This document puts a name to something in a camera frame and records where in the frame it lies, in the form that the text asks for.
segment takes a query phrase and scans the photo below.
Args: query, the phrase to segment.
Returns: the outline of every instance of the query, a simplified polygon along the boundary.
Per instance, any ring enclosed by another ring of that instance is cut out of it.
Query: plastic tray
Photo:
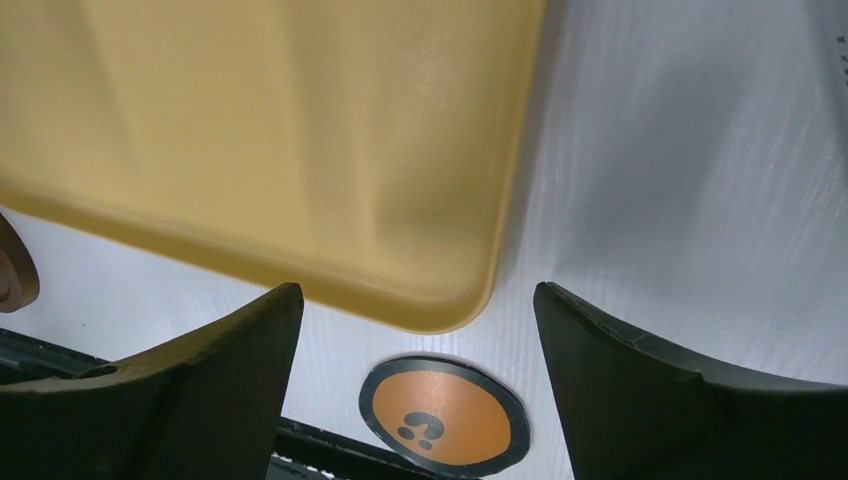
[[[0,2],[0,203],[401,329],[491,293],[543,0]]]

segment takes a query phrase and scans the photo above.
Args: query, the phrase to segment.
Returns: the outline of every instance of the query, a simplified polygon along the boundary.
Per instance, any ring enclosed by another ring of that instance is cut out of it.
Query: round sticker
[[[359,411],[383,442],[412,463],[452,477],[483,477],[519,462],[530,428],[518,398],[476,368],[435,357],[377,365]]]

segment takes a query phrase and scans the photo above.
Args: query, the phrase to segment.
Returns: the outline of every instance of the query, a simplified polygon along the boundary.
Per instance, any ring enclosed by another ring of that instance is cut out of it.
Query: black sticker border
[[[456,375],[485,390],[500,403],[509,420],[509,446],[500,455],[471,465],[448,465],[436,462],[413,452],[397,441],[377,421],[374,413],[374,394],[383,381],[405,372],[431,371]],[[485,477],[515,465],[530,451],[530,424],[521,400],[506,386],[481,370],[456,360],[444,357],[411,355],[393,358],[375,366],[362,384],[359,392],[359,413],[368,428],[392,450],[410,462],[432,472],[455,478]]]

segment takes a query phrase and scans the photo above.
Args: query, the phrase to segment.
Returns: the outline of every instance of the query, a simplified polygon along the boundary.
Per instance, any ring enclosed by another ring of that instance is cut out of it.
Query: white wood grain surface
[[[570,478],[531,305],[554,280],[672,341],[848,383],[848,89],[839,0],[549,0],[495,294],[416,336],[309,305],[283,413],[372,444],[360,382],[410,352],[481,366],[523,399],[533,446],[492,478]],[[3,211],[41,298],[0,326],[117,359],[259,295]]]

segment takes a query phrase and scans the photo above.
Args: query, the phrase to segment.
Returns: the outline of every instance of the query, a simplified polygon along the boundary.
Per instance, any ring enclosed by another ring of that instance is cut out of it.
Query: brown object
[[[529,448],[529,427],[518,399],[459,362],[389,360],[369,374],[359,402],[378,437],[436,473],[487,476],[520,461]]]
[[[38,297],[38,272],[9,222],[0,215],[0,313],[11,313]]]

